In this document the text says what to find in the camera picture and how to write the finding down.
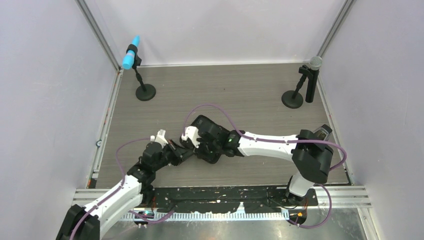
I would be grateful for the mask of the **black zip tool case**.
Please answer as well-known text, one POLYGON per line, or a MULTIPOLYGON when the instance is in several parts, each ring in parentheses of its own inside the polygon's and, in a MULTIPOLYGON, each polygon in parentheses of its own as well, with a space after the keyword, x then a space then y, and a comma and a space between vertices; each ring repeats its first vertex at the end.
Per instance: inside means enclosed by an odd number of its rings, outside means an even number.
POLYGON ((215 164, 221 155, 235 156, 234 150, 226 146, 230 131, 205 115, 196 117, 185 129, 189 133, 182 135, 179 142, 183 147, 192 150, 197 158, 215 164))

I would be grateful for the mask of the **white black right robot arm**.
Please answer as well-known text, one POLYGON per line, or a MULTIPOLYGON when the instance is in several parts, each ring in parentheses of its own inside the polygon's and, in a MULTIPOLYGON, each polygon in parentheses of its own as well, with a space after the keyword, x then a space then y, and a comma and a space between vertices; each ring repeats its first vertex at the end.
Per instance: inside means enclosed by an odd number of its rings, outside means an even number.
POLYGON ((291 205, 299 205, 314 184, 328 180, 334 151, 322 141, 332 132, 326 124, 315 131, 303 129, 298 135, 287 136, 229 131, 221 126, 188 126, 180 141, 188 143, 199 158, 211 164, 221 155, 272 157, 294 163, 297 172, 289 181, 285 198, 291 205))

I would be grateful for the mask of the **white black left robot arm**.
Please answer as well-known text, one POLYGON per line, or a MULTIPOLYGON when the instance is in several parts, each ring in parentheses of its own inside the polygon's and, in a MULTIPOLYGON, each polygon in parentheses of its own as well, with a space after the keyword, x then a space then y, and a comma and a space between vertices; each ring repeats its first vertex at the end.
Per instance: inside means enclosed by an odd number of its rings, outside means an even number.
POLYGON ((122 180, 105 194, 67 211, 58 231, 58 240, 100 240, 128 211, 137 206, 148 207, 153 202, 152 182, 156 172, 168 165, 178 166, 194 154, 193 150, 156 141, 146 145, 138 161, 122 180))

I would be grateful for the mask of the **black left microphone stand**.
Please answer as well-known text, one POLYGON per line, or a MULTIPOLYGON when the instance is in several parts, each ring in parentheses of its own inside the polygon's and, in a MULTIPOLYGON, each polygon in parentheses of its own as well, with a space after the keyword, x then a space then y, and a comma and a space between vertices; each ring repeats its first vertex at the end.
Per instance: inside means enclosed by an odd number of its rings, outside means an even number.
POLYGON ((145 84, 143 82, 143 78, 137 70, 137 67, 139 67, 141 63, 142 59, 136 55, 134 58, 132 69, 134 70, 136 79, 140 84, 140 86, 135 91, 135 96, 138 100, 145 102, 153 99, 157 93, 157 90, 153 85, 145 84))

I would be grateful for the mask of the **black microphone stand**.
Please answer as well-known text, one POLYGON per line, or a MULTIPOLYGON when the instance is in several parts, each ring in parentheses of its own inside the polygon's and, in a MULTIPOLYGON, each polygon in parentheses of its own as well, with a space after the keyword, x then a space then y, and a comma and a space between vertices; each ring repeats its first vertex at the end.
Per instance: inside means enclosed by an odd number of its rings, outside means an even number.
POLYGON ((302 74, 302 76, 300 77, 295 90, 288 90, 281 96, 282 103, 290 109, 298 109, 303 105, 304 99, 299 91, 304 82, 312 76, 310 68, 305 64, 299 67, 298 72, 302 74))
POLYGON ((153 85, 145 84, 143 82, 143 78, 137 70, 137 67, 139 67, 141 63, 142 59, 136 55, 134 58, 132 69, 134 70, 136 79, 140 84, 140 86, 135 91, 135 96, 138 100, 145 102, 153 99, 157 93, 157 90, 153 85))

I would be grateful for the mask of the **black right microphone stand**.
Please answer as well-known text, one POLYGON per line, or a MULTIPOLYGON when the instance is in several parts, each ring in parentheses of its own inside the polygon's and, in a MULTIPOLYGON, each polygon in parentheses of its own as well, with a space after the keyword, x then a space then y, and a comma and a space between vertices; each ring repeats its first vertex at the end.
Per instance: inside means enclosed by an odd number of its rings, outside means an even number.
POLYGON ((312 76, 310 68, 305 64, 299 67, 298 72, 302 74, 302 76, 300 77, 295 90, 288 90, 281 96, 282 103, 290 109, 298 109, 303 105, 304 99, 299 91, 304 82, 312 76))

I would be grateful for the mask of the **clear black box device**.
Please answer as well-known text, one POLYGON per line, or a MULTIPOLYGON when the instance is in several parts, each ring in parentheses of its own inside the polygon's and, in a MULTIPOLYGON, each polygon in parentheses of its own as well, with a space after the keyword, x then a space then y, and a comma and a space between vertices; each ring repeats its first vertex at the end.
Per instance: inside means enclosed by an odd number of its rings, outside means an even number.
POLYGON ((322 126, 318 127, 316 130, 313 131, 313 134, 321 140, 327 139, 331 134, 333 130, 330 126, 327 124, 323 124, 322 126))

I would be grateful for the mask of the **blue microphone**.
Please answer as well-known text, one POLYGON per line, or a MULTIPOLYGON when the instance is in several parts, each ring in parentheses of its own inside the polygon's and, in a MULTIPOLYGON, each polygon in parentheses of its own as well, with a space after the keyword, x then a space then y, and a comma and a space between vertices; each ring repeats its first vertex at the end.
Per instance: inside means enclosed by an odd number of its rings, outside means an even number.
POLYGON ((122 60, 122 67, 125 70, 137 68, 141 64, 141 58, 138 56, 138 46, 140 44, 140 36, 136 35, 131 44, 126 49, 125 56, 122 60))

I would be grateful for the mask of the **black silver microphone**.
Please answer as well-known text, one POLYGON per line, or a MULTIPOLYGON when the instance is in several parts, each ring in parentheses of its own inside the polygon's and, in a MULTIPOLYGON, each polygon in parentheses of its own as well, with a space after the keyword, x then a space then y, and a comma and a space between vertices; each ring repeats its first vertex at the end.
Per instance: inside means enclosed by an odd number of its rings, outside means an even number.
POLYGON ((313 56, 308 64, 308 70, 310 76, 308 77, 308 85, 306 90, 305 101, 307 103, 312 103, 315 97, 315 91, 318 82, 318 76, 320 73, 320 68, 322 66, 323 60, 320 56, 313 56))

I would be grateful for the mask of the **black mounting base plate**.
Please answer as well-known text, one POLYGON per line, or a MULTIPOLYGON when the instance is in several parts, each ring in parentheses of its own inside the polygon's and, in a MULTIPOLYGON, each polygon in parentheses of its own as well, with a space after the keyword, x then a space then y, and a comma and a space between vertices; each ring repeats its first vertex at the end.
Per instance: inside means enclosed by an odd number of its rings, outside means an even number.
POLYGON ((141 206, 162 213, 234 213, 240 207, 248 214, 277 213, 295 207, 318 205, 316 191, 309 189, 305 199, 295 204, 286 196, 285 185, 155 187, 147 192, 141 206))

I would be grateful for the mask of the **aluminium frame rail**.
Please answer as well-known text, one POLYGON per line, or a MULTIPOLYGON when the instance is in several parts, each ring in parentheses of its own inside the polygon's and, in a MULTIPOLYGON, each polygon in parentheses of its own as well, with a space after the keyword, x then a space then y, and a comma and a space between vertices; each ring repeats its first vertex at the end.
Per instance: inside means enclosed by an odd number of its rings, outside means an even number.
MULTIPOLYGON (((267 207, 264 203, 248 203, 247 201, 212 201, 211 207, 203 212, 193 210, 202 207, 201 203, 191 203, 189 210, 175 209, 166 219, 168 222, 190 221, 265 221, 296 220, 302 207, 282 207, 281 204, 267 207)), ((315 187, 309 191, 308 209, 369 209, 370 199, 363 187, 359 186, 327 186, 315 187)))

